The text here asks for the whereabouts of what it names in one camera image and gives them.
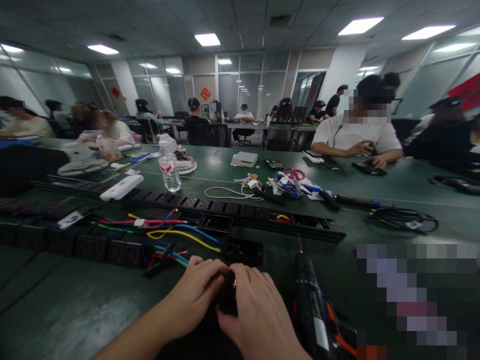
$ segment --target mobile phone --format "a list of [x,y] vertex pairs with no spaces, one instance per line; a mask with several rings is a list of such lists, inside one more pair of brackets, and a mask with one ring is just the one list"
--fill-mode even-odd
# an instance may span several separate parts
[[364,174],[367,175],[376,175],[376,176],[382,176],[382,175],[387,175],[388,172],[382,169],[376,169],[372,165],[364,162],[352,162],[351,165],[361,171]]
[[268,168],[272,171],[279,171],[286,168],[286,166],[282,164],[280,160],[271,159],[271,160],[263,160],[263,161],[268,166]]

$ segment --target table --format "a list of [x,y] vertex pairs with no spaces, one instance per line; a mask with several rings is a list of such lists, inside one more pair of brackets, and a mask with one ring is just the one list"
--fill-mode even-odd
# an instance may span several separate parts
[[[55,147],[61,143],[63,141],[54,139],[49,143],[44,141],[43,146]],[[388,327],[391,324],[384,320],[385,312],[377,309],[383,309],[375,304],[377,292],[359,271],[360,263],[357,263],[353,254],[357,245],[400,246],[435,244],[437,241],[451,244],[479,243],[478,198],[431,185],[427,180],[429,177],[449,173],[423,161],[401,159],[388,166],[387,176],[369,177],[351,167],[354,159],[337,159],[340,170],[329,170],[304,159],[301,153],[249,149],[258,154],[257,164],[260,165],[258,169],[249,169],[230,166],[232,156],[238,149],[190,145],[185,148],[197,160],[198,168],[193,173],[181,176],[179,195],[205,199],[204,191],[210,187],[238,190],[240,186],[233,183],[233,179],[244,178],[247,173],[256,173],[259,180],[265,182],[273,172],[267,169],[263,160],[279,159],[289,167],[302,170],[310,180],[326,190],[392,202],[399,207],[426,212],[439,219],[440,227],[436,232],[420,235],[395,231],[370,222],[366,220],[368,211],[365,209],[346,206],[345,211],[333,212],[321,202],[308,200],[305,196],[288,201],[287,208],[290,211],[337,219],[337,223],[346,232],[346,238],[338,245],[304,239],[303,250],[312,259],[316,274],[329,298],[351,318],[358,330],[375,324],[375,321],[381,324],[378,329],[381,334],[370,336],[369,333],[372,339],[379,339],[382,334],[390,339],[400,335],[396,333],[395,327]],[[144,145],[137,151],[156,150],[158,148]],[[135,168],[141,170],[145,177],[140,188],[166,191],[155,159],[136,165]],[[95,176],[98,178],[96,181],[101,179],[108,184],[115,184],[125,175],[107,169]],[[25,192],[22,197],[83,206],[98,205],[97,201],[36,189]],[[232,202],[251,204],[250,200]],[[282,209],[265,201],[262,206]],[[135,213],[135,209],[116,204],[109,204],[101,211],[114,219]],[[298,251],[297,238],[241,227],[234,228],[232,235],[264,243],[265,261],[262,270],[271,274],[283,298],[287,304],[291,304],[292,267],[294,254]],[[177,246],[188,249],[189,255],[199,255],[204,259],[216,257],[215,253],[186,238],[177,238]],[[19,270],[31,255],[30,250],[0,246],[0,284]],[[3,330],[0,336],[0,354],[3,356],[0,357],[30,359],[32,354],[36,354],[34,358],[87,359],[161,300],[182,273],[183,269],[179,265],[172,266],[152,280],[146,280],[141,277],[139,270],[42,253],[0,292],[0,309],[15,302],[6,313],[0,315],[0,329]],[[378,313],[374,316],[372,311],[375,310]],[[195,333],[170,344],[162,352],[162,357],[178,358],[179,352],[180,357],[185,359],[240,359],[240,353],[232,343],[215,328],[214,316],[207,317]]]

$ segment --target yellow wire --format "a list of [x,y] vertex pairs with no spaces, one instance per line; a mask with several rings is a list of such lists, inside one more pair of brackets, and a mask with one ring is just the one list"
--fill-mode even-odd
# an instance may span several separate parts
[[283,215],[283,214],[280,214],[276,217],[277,220],[280,219],[280,218],[284,218],[285,220],[290,221],[290,218],[286,215]]
[[[151,239],[155,239],[155,240],[159,240],[161,238],[163,238],[165,236],[165,234],[179,234],[179,235],[183,235],[187,238],[190,238],[192,240],[195,240],[197,243],[199,243],[200,245],[203,245],[204,247],[206,247],[207,249],[210,249],[216,253],[219,253],[220,252],[220,249],[217,248],[217,247],[212,247],[206,243],[204,243],[203,241],[201,241],[200,239],[196,238],[195,236],[192,236],[186,232],[183,232],[183,231],[177,231],[177,230],[155,230],[155,231],[150,231],[150,232],[147,232],[146,235],[151,238]],[[162,234],[160,237],[155,237],[153,236],[153,234]]]

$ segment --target cordless drill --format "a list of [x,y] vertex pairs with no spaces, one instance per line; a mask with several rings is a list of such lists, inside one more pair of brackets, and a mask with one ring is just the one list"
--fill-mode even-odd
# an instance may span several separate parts
[[300,253],[294,259],[293,322],[298,340],[313,360],[354,360],[357,358],[357,331],[325,297],[312,261],[301,249],[300,243]]

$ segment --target ceiling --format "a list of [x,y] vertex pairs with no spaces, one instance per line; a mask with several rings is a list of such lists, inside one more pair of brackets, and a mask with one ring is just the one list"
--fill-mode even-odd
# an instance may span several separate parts
[[[0,39],[75,61],[150,56],[296,50],[349,44],[367,57],[387,57],[425,40],[401,38],[430,25],[475,25],[479,0],[2,0]],[[287,27],[271,16],[291,14]],[[354,19],[385,19],[360,35],[338,36]],[[201,47],[195,34],[216,33],[221,45]],[[115,34],[126,39],[117,42]],[[118,50],[103,55],[87,45]]]

